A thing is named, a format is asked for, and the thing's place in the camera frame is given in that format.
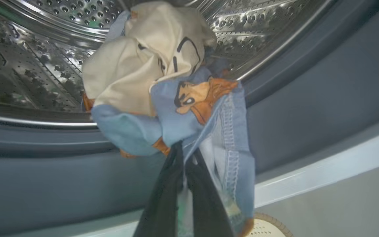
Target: gray floor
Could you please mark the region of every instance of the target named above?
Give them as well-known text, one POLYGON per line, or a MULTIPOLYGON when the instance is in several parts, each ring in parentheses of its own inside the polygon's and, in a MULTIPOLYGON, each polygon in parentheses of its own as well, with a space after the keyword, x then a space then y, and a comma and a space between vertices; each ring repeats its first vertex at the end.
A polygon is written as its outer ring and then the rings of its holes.
POLYGON ((277 218, 295 237, 379 236, 379 168, 257 212, 277 218))

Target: cartoon character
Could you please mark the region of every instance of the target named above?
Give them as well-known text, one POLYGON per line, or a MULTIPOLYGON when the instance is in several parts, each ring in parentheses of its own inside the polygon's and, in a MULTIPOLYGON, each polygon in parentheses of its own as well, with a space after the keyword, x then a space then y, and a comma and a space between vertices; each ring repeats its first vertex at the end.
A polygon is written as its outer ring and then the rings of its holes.
POLYGON ((237 86, 236 81, 212 77, 207 82, 197 85, 181 81, 174 100, 176 112, 186 114, 191 111, 197 121, 205 125, 212 115, 212 109, 217 100, 229 94, 237 86))

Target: metal drum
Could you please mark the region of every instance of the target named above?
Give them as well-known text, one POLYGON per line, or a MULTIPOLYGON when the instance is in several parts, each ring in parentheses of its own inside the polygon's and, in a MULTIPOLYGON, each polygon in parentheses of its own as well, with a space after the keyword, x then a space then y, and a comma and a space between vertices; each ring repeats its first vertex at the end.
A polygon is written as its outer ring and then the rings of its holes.
MULTIPOLYGON (((141 0, 0 0, 0 121, 95 126, 81 112, 81 65, 110 25, 141 0)), ((334 0, 174 0, 198 8, 217 35, 229 79, 248 80, 334 0)))

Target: cartoon face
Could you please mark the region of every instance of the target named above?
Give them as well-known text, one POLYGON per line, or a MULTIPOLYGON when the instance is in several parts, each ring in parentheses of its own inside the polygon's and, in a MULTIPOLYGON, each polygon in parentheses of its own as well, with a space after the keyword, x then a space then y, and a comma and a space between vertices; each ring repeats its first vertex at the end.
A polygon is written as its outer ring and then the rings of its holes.
POLYGON ((181 81, 178 85, 175 100, 173 101, 177 107, 176 112, 186 114, 194 104, 202 102, 207 98, 209 90, 210 86, 208 82, 194 85, 181 81))

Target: washing machine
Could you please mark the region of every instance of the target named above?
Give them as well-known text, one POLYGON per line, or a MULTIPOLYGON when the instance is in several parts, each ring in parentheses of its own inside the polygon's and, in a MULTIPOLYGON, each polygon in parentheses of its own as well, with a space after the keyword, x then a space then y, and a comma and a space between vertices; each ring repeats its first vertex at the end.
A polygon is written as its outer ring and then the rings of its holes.
MULTIPOLYGON (((0 236, 132 236, 164 157, 122 158, 82 63, 142 0, 0 0, 0 236)), ((255 207, 379 167, 379 0, 170 0, 245 88, 255 207)))

